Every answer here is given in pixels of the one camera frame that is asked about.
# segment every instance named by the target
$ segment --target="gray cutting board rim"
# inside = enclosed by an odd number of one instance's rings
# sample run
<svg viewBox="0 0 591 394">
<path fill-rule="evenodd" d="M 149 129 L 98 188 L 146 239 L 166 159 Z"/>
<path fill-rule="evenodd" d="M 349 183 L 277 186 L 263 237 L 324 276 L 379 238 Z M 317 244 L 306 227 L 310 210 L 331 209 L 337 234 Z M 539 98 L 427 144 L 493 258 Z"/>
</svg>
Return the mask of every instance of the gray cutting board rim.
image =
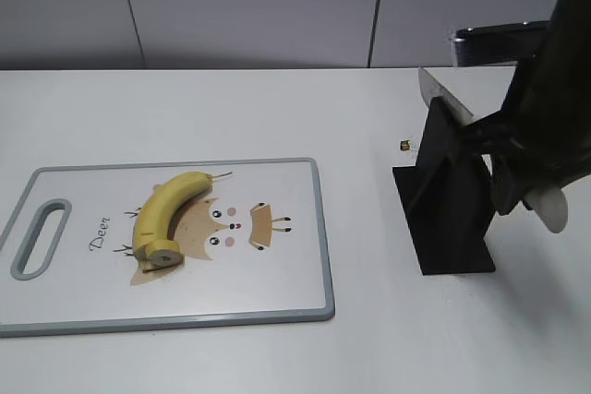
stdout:
<svg viewBox="0 0 591 394">
<path fill-rule="evenodd" d="M 163 328 L 197 328 L 263 323 L 301 322 L 328 320 L 334 316 L 334 298 L 332 293 L 332 278 L 328 256 L 326 232 L 320 193 L 320 177 L 317 163 L 310 158 L 284 158 L 284 159 L 258 159 L 238 161 L 186 161 L 169 163 L 136 163 L 115 165 L 90 165 L 70 167 L 47 167 L 33 173 L 27 183 L 18 204 L 13 211 L 5 229 L 0 235 L 0 263 L 12 260 L 4 257 L 2 252 L 6 241 L 9 240 L 18 216 L 27 203 L 31 190 L 38 178 L 44 173 L 57 172 L 106 172 L 112 170 L 137 170 L 160 168 L 184 168 L 184 167 L 222 167 L 229 165 L 249 165 L 250 167 L 278 167 L 281 165 L 305 164 L 309 167 L 310 187 L 313 193 L 313 206 L 315 210 L 315 227 L 318 230 L 318 245 L 320 247 L 321 287 L 323 291 L 323 303 L 314 307 L 301 309 L 276 309 L 268 311 L 242 310 L 235 312 L 223 312 L 220 314 L 197 315 L 171 315 L 171 316 L 126 316 L 124 318 L 106 318 L 94 320 L 72 320 L 59 322 L 33 322 L 33 323 L 8 323 L 2 322 L 0 315 L 0 337 L 75 334 L 92 332 L 132 331 Z"/>
</svg>

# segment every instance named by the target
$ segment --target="banana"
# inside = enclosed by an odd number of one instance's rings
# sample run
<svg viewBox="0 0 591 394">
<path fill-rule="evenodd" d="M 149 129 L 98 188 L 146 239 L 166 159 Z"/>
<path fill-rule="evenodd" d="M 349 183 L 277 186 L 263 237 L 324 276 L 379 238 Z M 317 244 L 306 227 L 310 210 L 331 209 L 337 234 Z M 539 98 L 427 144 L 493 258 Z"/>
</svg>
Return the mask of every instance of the banana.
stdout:
<svg viewBox="0 0 591 394">
<path fill-rule="evenodd" d="M 133 254 L 143 271 L 172 267 L 183 261 L 179 244 L 168 239 L 171 219 L 189 199 L 210 190 L 213 179 L 229 174 L 182 173 L 154 191 L 139 210 L 133 234 Z"/>
</svg>

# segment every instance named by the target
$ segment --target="cutting board handle hole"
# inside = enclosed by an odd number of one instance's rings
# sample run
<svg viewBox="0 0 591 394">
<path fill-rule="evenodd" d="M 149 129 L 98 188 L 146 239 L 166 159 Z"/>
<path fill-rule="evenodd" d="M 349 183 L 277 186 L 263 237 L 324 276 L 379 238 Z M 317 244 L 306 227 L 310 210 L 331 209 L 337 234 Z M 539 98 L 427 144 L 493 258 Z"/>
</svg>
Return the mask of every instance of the cutting board handle hole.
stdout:
<svg viewBox="0 0 591 394">
<path fill-rule="evenodd" d="M 48 200 L 37 209 L 10 267 L 12 277 L 29 281 L 47 270 L 71 210 L 72 204 L 63 198 Z"/>
</svg>

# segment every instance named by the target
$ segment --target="knife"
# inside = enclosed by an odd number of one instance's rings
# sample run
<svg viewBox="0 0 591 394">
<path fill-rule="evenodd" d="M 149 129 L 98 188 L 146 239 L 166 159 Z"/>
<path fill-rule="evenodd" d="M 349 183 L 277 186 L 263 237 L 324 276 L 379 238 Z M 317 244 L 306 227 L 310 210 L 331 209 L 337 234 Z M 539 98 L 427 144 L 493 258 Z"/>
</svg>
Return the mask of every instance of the knife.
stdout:
<svg viewBox="0 0 591 394">
<path fill-rule="evenodd" d="M 461 126 L 470 125 L 478 120 L 478 117 L 474 116 L 425 68 L 418 69 L 418 86 L 427 107 L 431 105 L 433 98 L 441 97 Z M 531 189 L 525 194 L 523 200 L 552 233 L 560 233 L 566 226 L 569 216 L 568 204 L 566 196 L 557 185 L 548 184 Z"/>
<path fill-rule="evenodd" d="M 418 69 L 418 86 L 420 87 L 421 96 L 423 96 L 423 101 L 427 107 L 431 105 L 431 100 L 434 97 L 441 97 L 460 125 L 469 125 L 477 120 L 474 114 L 451 94 L 447 88 L 441 85 L 436 78 L 431 76 L 425 68 Z"/>
</svg>

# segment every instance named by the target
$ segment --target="white table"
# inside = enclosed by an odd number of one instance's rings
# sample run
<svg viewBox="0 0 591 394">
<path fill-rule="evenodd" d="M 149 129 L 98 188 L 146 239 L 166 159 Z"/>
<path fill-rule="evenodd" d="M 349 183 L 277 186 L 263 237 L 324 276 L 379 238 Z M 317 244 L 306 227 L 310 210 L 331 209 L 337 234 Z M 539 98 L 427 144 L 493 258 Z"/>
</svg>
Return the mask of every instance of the white table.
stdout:
<svg viewBox="0 0 591 394">
<path fill-rule="evenodd" d="M 432 72 L 485 114 L 513 71 Z M 336 300 L 323 323 L 0 340 L 0 390 L 590 392 L 591 181 L 560 235 L 495 218 L 495 274 L 423 277 L 391 167 L 426 115 L 414 69 L 0 73 L 0 225 L 40 166 L 310 156 Z"/>
</svg>

